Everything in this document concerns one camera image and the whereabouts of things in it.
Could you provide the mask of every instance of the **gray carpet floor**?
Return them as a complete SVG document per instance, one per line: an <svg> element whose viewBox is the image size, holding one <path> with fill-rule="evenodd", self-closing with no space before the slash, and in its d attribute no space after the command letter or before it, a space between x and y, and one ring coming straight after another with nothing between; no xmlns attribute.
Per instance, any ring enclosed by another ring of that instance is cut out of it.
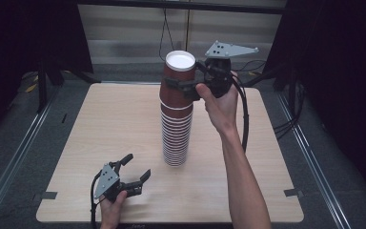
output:
<svg viewBox="0 0 366 229"><path fill-rule="evenodd" d="M103 81L159 82L161 64L95 65L92 77ZM241 73L244 81L251 79ZM36 138L27 151L14 180L0 203L0 228L91 228L88 223L42 223L35 215L40 202L33 199L46 191L51 175L71 132L90 84L64 73L63 86L48 87L49 96L58 90L51 108ZM273 80L265 80L255 87L261 92L272 126L287 121L280 106ZM0 123L0 176L17 150L38 108L38 91L25 93L30 85L25 80L18 96ZM366 228L366 184L355 166L343 155L322 123L314 107L308 101L303 104L299 124L307 137L319 165L330 183L351 228ZM300 223L274 223L273 228L338 228L327 203L316 185L315 178L290 131L278 140L290 176L296 189L302 191L299 198L305 218ZM133 228L121 225L120 228ZM232 228L222 225L165 225L147 224L145 228Z"/></svg>

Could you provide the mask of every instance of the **forearm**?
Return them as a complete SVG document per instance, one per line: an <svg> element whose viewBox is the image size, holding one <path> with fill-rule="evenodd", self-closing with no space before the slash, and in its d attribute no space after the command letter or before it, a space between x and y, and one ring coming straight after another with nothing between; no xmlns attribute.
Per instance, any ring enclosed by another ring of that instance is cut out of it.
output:
<svg viewBox="0 0 366 229"><path fill-rule="evenodd" d="M270 228L266 202L244 154L236 127L227 128L220 136L234 228Z"/></svg>

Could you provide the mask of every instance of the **person's left hand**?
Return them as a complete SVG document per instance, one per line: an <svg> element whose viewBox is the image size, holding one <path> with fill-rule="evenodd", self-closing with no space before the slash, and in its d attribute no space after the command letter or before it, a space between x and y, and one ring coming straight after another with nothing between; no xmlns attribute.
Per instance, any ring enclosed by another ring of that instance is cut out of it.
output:
<svg viewBox="0 0 366 229"><path fill-rule="evenodd" d="M105 197L100 197L100 210L102 211L101 229L115 229L118 226L121 216L121 207L127 197L127 191L122 191L118 194L114 203Z"/></svg>

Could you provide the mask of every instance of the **table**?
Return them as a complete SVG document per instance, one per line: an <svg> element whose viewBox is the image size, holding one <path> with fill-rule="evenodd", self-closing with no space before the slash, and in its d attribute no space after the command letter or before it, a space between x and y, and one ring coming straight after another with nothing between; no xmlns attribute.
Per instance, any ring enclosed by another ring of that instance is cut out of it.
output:
<svg viewBox="0 0 366 229"><path fill-rule="evenodd" d="M159 85L92 84L71 130L36 217L42 222L87 222L90 189L104 163L127 154L134 159L120 170L123 182L152 176L143 194L128 198L122 223L231 222L225 165L219 135L203 100L195 101L187 161L171 167L163 161ZM303 212L275 139L260 93L246 89L250 114L247 157L272 221L299 222ZM237 125L243 130L239 99ZM100 210L96 219L101 220Z"/></svg>

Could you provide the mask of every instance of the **human arm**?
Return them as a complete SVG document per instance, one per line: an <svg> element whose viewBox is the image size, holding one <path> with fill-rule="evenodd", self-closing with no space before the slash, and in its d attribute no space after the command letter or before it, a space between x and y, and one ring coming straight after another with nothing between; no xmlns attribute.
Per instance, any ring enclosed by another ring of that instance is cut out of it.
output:
<svg viewBox="0 0 366 229"><path fill-rule="evenodd" d="M126 197L126 191L119 193L114 203L103 196L100 197L100 210L102 212L101 229L115 229L118 226L121 216L121 207L123 206Z"/></svg>
<svg viewBox="0 0 366 229"><path fill-rule="evenodd" d="M236 128L236 88L232 86L220 98L215 98L204 84L198 84L196 90L205 100L210 120L221 137L234 228L271 228L266 202L244 154Z"/></svg>

